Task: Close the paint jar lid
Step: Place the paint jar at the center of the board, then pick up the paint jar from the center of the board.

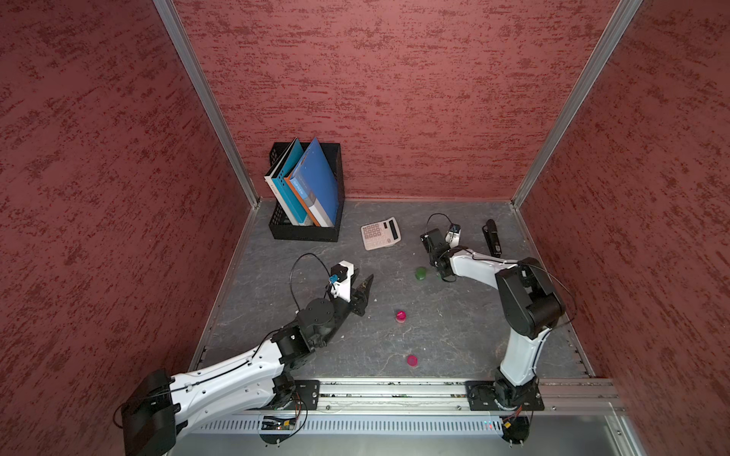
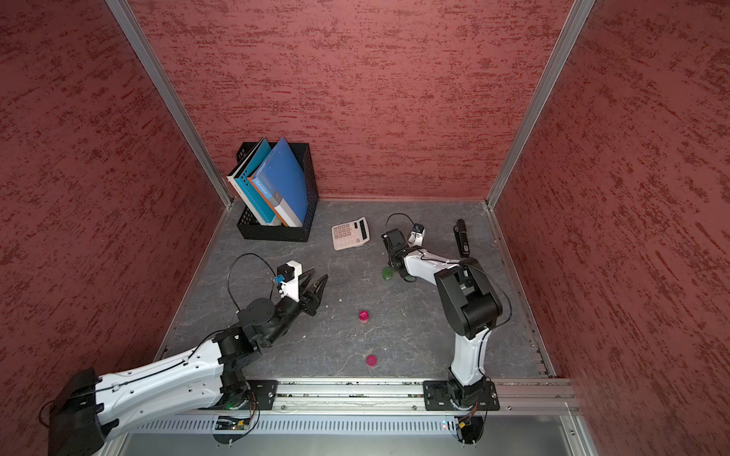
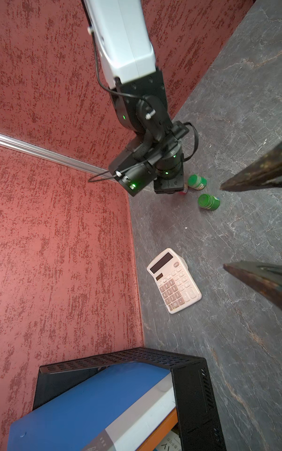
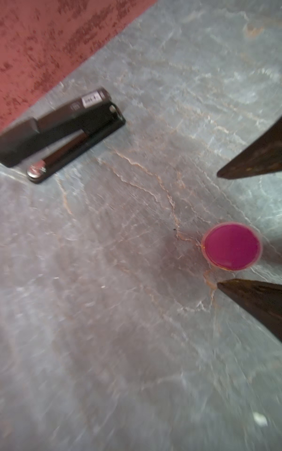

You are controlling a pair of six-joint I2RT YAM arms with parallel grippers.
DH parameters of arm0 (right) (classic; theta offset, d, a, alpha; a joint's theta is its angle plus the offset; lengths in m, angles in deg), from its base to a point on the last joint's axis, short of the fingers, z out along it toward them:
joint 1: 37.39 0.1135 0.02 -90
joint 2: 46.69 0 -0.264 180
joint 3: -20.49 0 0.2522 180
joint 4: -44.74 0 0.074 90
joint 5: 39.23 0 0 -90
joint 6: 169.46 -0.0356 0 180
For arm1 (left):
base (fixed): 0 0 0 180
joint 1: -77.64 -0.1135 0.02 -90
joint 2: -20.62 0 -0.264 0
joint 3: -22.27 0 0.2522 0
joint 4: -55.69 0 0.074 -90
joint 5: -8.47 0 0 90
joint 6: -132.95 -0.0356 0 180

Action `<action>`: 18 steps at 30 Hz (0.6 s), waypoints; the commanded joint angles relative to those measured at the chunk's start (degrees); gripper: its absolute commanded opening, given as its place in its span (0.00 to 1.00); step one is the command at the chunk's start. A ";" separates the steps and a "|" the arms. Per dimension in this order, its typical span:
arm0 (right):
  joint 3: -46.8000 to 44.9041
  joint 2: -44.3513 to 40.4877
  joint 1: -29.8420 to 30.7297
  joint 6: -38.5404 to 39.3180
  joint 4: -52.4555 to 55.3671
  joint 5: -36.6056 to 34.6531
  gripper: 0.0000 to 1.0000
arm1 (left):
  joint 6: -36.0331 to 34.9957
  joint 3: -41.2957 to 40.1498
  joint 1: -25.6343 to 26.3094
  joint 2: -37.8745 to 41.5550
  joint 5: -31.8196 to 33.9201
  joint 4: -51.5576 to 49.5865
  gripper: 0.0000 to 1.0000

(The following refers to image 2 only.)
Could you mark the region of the green paint jar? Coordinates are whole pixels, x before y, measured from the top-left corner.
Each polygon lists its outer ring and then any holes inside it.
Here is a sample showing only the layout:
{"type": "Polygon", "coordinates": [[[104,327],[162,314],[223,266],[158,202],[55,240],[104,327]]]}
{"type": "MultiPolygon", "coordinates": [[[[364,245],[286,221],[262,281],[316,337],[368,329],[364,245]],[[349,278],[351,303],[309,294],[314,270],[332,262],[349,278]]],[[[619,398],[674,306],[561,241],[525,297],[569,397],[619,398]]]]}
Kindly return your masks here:
{"type": "Polygon", "coordinates": [[[393,270],[392,267],[385,267],[382,270],[381,276],[384,280],[391,280],[394,277],[394,274],[395,274],[395,271],[393,270]]]}

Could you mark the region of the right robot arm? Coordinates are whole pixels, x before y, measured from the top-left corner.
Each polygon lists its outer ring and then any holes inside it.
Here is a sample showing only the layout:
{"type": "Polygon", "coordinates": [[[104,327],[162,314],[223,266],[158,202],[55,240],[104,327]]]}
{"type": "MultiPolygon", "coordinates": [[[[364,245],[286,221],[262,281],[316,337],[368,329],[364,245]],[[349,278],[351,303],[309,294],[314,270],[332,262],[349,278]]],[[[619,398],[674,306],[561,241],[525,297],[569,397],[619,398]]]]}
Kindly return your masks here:
{"type": "Polygon", "coordinates": [[[444,315],[455,334],[454,358],[442,389],[458,410],[474,410],[490,393],[484,358],[489,337],[502,324],[508,295],[470,256],[471,246],[465,220],[454,224],[460,258],[451,260],[433,254],[423,246],[425,227],[412,224],[409,235],[386,227],[381,235],[388,266],[408,282],[424,280],[435,286],[444,315]]]}

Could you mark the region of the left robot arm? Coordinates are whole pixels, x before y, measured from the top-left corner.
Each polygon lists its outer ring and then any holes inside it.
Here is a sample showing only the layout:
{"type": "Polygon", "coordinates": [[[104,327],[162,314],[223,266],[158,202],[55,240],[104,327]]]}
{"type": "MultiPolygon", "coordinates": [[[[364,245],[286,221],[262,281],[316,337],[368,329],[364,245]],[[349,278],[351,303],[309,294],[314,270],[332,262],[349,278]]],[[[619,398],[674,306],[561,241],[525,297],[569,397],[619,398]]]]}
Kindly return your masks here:
{"type": "Polygon", "coordinates": [[[232,428],[252,431],[277,388],[248,380],[246,368],[300,315],[317,313],[328,281],[296,261],[270,273],[268,296],[238,307],[236,323],[194,348],[124,372],[74,374],[49,403],[49,454],[93,455],[133,429],[190,410],[220,410],[232,428]]]}

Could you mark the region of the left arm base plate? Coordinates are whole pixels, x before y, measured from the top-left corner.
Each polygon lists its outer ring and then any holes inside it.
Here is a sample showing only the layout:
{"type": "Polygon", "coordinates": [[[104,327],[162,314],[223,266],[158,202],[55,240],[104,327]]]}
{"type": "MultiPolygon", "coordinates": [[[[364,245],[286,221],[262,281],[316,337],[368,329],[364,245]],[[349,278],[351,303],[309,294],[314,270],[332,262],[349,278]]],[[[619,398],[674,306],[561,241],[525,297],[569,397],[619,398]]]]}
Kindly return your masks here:
{"type": "Polygon", "coordinates": [[[247,380],[226,387],[222,393],[225,410],[272,410],[277,397],[277,380],[247,380]]]}

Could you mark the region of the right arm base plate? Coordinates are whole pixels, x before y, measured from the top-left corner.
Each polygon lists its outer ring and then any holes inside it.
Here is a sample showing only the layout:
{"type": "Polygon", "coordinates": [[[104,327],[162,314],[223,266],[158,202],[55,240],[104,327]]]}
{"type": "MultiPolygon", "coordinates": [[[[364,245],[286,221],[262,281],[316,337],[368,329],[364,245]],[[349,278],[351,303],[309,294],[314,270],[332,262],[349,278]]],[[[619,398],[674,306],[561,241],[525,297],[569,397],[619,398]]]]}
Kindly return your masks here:
{"type": "Polygon", "coordinates": [[[426,410],[463,410],[470,412],[498,412],[499,398],[494,382],[481,379],[471,386],[462,386],[456,380],[425,381],[422,385],[426,410]]]}

